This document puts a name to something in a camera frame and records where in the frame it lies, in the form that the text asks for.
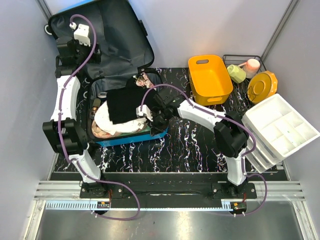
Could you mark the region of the blue fish-print suitcase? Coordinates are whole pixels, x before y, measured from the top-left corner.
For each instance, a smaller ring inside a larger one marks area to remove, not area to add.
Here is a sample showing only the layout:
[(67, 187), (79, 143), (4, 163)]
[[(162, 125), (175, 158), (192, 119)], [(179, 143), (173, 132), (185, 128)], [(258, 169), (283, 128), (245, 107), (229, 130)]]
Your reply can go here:
[(53, 35), (56, 42), (61, 37), (74, 37), (69, 26), (73, 15), (81, 15), (78, 20), (80, 24), (93, 24), (95, 33), (91, 34), (90, 38), (95, 44), (100, 45), (101, 51), (100, 64), (87, 62), (76, 75), (80, 81), (80, 88), (81, 80), (92, 80), (87, 91), (85, 129), (77, 120), (76, 101), (76, 121), (87, 134), (88, 141), (110, 147), (163, 138), (165, 131), (156, 136), (151, 136), (149, 132), (109, 139), (96, 138), (93, 135), (90, 111), (98, 93), (122, 88), (127, 80), (136, 74), (146, 73), (157, 85), (162, 83), (162, 78), (152, 68), (155, 56), (147, 32), (128, 1), (86, 0), (53, 15), (48, 20), (45, 30)]

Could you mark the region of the white garment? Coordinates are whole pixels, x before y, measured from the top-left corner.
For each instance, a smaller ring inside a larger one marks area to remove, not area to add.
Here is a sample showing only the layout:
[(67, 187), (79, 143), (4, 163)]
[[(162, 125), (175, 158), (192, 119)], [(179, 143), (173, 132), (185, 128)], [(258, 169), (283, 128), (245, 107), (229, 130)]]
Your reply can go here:
[(108, 104), (105, 101), (97, 110), (94, 116), (96, 125), (111, 135), (115, 133), (130, 134), (142, 130), (146, 126), (146, 118), (137, 118), (125, 123), (113, 123), (110, 120)]

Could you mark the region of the green white tie-dye cloth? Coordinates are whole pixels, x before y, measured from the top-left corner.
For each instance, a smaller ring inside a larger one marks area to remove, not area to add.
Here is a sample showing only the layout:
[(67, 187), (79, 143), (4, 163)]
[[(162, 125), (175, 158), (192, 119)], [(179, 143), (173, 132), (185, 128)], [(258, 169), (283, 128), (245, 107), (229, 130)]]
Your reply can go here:
[(137, 131), (134, 131), (134, 132), (121, 133), (119, 136), (120, 137), (135, 136), (140, 134), (148, 134), (149, 132), (150, 132), (150, 127), (148, 125), (145, 125), (142, 129), (138, 129)]

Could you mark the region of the pink floral patterned cloth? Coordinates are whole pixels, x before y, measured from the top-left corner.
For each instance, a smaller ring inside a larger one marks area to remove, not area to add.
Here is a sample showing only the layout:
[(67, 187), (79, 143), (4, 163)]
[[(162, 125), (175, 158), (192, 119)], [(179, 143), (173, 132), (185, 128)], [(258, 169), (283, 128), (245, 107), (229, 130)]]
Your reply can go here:
[(91, 131), (92, 134), (99, 139), (109, 139), (109, 138), (115, 138), (121, 135), (121, 133), (119, 132), (115, 132), (114, 134), (110, 134), (104, 130), (102, 130), (101, 128), (98, 127), (98, 125), (96, 124), (96, 122), (93, 120), (92, 124), (91, 124)]

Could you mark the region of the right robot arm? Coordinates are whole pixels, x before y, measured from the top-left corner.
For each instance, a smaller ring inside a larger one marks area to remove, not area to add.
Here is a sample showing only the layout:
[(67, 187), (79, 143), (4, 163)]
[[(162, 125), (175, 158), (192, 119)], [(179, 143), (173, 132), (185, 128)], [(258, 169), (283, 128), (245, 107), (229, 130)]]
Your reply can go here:
[(185, 93), (170, 95), (163, 89), (153, 97), (158, 109), (153, 109), (151, 125), (160, 130), (171, 118), (193, 121), (214, 133), (215, 142), (227, 163), (227, 183), (221, 187), (225, 195), (239, 198), (248, 183), (245, 155), (252, 133), (244, 127), (237, 112), (217, 112), (195, 103)]

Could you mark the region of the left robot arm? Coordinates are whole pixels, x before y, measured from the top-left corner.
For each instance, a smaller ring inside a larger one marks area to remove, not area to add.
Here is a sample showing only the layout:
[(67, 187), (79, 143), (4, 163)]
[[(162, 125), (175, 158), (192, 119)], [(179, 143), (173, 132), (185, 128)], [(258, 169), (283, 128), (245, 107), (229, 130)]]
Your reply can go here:
[(56, 44), (56, 102), (50, 121), (42, 124), (42, 130), (53, 151), (78, 169), (82, 176), (80, 196), (103, 198), (108, 194), (108, 186), (102, 182), (102, 172), (90, 156), (87, 134), (78, 124), (76, 113), (81, 86), (77, 74), (91, 58), (100, 60), (99, 51), (89, 37), (64, 36)]

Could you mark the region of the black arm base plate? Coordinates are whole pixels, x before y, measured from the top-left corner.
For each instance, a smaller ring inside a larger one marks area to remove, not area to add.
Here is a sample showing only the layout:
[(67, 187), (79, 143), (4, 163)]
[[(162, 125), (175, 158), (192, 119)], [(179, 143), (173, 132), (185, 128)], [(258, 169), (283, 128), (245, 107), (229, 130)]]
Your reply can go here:
[(135, 208), (136, 194), (145, 209), (214, 208), (221, 200), (257, 199), (253, 183), (234, 186), (226, 173), (104, 173), (102, 179), (108, 183), (82, 183), (80, 197), (111, 197), (113, 208)]

